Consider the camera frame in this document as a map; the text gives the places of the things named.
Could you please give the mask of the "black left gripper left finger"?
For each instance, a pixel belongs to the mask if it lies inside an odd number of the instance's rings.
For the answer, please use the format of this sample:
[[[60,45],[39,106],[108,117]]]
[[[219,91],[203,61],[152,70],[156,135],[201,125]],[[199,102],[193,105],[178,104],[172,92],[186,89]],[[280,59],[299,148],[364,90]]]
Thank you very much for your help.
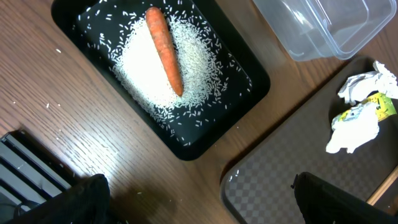
[[[126,224],[109,209],[110,190],[103,174],[93,175],[50,200],[31,200],[13,210],[7,224]]]

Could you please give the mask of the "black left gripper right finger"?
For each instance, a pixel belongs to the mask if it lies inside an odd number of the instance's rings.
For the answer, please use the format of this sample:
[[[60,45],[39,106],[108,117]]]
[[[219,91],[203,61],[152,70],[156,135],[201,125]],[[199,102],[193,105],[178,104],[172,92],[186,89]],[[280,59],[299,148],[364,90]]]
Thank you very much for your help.
[[[309,172],[297,174],[291,187],[306,224],[397,224],[397,217]]]

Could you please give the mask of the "wooden chopstick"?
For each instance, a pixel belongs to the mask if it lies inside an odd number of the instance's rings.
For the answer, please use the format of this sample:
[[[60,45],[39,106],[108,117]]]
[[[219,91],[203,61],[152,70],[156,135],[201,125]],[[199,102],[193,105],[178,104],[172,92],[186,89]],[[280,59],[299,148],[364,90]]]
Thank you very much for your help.
[[[367,203],[375,205],[375,203],[382,197],[386,190],[396,181],[398,176],[398,166],[387,176],[377,190],[368,198]]]

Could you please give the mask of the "white napkin wrapper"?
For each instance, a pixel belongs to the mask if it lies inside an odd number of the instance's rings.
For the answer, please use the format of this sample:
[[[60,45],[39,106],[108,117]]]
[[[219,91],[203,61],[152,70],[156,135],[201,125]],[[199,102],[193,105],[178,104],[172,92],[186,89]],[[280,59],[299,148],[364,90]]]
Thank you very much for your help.
[[[377,104],[360,103],[337,115],[331,122],[333,131],[326,152],[335,154],[340,149],[354,153],[359,146],[373,140],[379,133]]]

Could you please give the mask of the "yellow green snack wrapper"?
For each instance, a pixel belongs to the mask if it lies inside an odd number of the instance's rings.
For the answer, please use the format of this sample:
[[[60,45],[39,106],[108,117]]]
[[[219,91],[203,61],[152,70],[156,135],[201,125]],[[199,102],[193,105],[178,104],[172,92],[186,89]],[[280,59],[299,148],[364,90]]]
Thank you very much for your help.
[[[369,102],[377,104],[376,115],[379,122],[397,114],[393,101],[383,93],[375,93],[362,101],[362,103]]]

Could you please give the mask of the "white paper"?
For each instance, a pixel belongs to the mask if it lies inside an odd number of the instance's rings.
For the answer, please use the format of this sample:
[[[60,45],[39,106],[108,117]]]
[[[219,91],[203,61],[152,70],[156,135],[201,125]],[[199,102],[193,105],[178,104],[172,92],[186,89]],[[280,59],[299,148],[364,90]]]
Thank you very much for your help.
[[[397,99],[397,77],[377,60],[373,68],[375,71],[349,77],[337,95],[352,106],[357,101],[365,100],[374,91]]]

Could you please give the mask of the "orange carrot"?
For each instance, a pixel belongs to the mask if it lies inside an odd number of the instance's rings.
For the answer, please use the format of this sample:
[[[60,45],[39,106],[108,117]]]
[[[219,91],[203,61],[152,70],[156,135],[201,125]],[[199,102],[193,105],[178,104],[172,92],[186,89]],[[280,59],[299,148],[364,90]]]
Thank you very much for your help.
[[[182,96],[183,82],[164,14],[158,7],[150,7],[146,10],[146,23],[170,86],[177,96]]]

